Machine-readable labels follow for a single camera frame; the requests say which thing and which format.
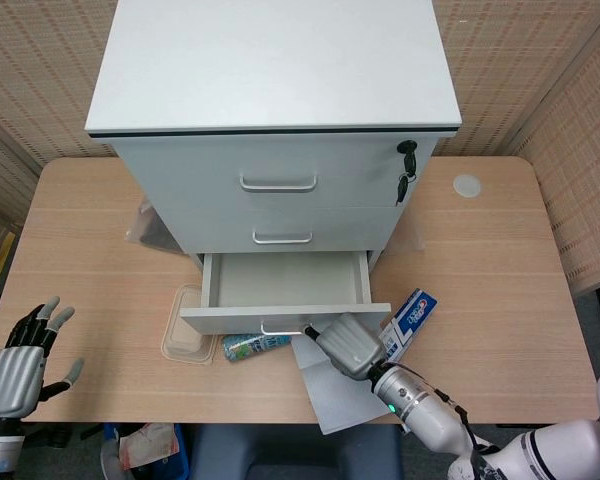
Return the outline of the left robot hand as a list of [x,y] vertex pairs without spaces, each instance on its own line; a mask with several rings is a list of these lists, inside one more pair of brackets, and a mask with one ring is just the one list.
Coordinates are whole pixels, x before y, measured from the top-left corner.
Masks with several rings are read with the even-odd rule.
[[69,390],[79,379],[85,360],[74,361],[63,379],[47,385],[45,370],[62,326],[73,317],[71,306],[59,313],[60,298],[51,297],[16,322],[0,349],[0,419],[23,419],[40,402]]

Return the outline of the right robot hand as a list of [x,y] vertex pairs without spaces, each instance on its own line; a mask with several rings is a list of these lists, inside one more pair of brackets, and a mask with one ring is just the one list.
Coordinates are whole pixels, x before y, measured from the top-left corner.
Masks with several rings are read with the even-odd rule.
[[318,344],[337,370],[353,380],[370,380],[374,369],[385,362],[382,342],[350,313],[343,313],[321,331],[306,325],[303,333]]

